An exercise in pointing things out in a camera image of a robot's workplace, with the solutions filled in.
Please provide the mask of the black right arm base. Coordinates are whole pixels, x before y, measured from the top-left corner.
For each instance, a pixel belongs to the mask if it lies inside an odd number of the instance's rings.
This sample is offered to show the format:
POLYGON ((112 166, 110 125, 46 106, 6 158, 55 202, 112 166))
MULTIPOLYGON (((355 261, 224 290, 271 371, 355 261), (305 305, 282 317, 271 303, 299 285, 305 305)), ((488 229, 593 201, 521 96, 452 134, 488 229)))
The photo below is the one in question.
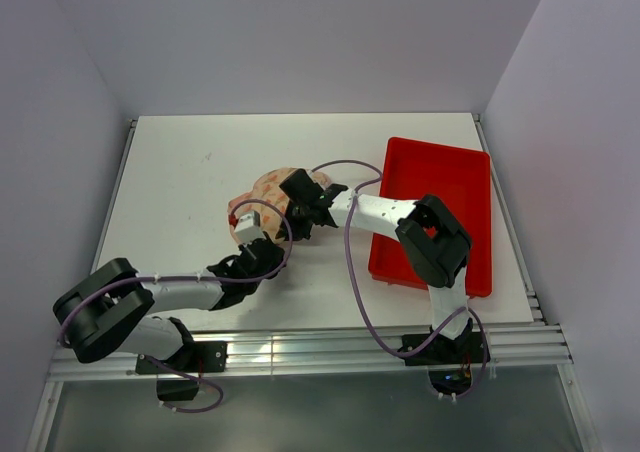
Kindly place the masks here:
POLYGON ((480 332, 468 332, 455 340, 438 335, 421 352, 405 358, 406 366, 449 366, 429 373, 431 386, 444 395, 460 395, 473 385, 472 366, 486 367, 491 358, 480 332))

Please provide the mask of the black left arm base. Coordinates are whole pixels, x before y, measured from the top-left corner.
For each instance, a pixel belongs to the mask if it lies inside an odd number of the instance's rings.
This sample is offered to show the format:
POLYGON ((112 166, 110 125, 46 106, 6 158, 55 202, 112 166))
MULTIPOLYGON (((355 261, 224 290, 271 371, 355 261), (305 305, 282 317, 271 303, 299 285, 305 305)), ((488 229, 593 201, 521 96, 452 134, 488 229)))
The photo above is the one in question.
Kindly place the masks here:
POLYGON ((198 413, 213 410, 221 405, 224 392, 213 383, 208 374, 225 371, 227 361, 225 341, 197 341, 186 352, 160 361, 140 354, 135 365, 135 374, 156 377, 156 396, 162 406, 181 413, 198 413), (213 391, 216 400, 209 406, 187 408, 199 392, 213 391))

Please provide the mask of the floral mesh laundry bag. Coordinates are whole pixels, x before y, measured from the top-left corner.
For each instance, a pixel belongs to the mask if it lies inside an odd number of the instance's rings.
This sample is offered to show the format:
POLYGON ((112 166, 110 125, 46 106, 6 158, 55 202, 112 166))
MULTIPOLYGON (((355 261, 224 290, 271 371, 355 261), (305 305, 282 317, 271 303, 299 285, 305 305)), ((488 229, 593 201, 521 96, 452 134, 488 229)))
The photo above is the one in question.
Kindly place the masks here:
MULTIPOLYGON (((250 191, 241 194, 228 203, 227 213, 230 213, 238 203, 249 199, 268 202, 274 205, 281 213, 285 213, 290 200, 281 190, 280 184, 294 171, 295 168, 293 167, 284 167, 265 173, 255 181, 250 191)), ((284 238, 278 237, 282 226, 281 217, 271 208, 258 203, 241 205, 236 209, 235 214, 237 217, 241 217, 251 210, 259 213, 261 228, 267 233, 270 239, 276 244, 282 243, 284 238)))

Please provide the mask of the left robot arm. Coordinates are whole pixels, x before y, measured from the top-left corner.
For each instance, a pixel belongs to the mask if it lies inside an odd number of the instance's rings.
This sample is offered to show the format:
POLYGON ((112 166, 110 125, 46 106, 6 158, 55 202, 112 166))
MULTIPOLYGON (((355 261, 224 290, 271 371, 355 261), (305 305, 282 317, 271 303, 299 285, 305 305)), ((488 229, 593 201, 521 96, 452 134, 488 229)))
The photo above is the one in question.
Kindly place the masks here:
POLYGON ((195 358, 192 335, 181 320, 160 314, 238 305, 275 277, 290 254, 264 237, 201 272, 165 276, 142 276, 127 259, 113 259, 54 303, 59 343, 85 364, 129 352, 183 371, 195 358))

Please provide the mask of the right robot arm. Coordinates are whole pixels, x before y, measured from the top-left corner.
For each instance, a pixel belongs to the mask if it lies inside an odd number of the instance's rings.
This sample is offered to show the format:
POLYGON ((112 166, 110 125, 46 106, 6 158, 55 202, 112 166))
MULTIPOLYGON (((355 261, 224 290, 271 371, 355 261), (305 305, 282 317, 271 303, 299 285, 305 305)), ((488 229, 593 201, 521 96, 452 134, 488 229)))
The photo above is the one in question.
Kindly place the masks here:
POLYGON ((315 226, 353 227, 397 241, 417 277, 428 286, 435 355, 452 362, 468 346, 472 330, 466 269, 472 240, 446 205, 433 195, 398 200, 361 194, 341 184, 322 187, 303 169, 279 185, 289 199, 286 218, 295 241, 311 237, 315 226))

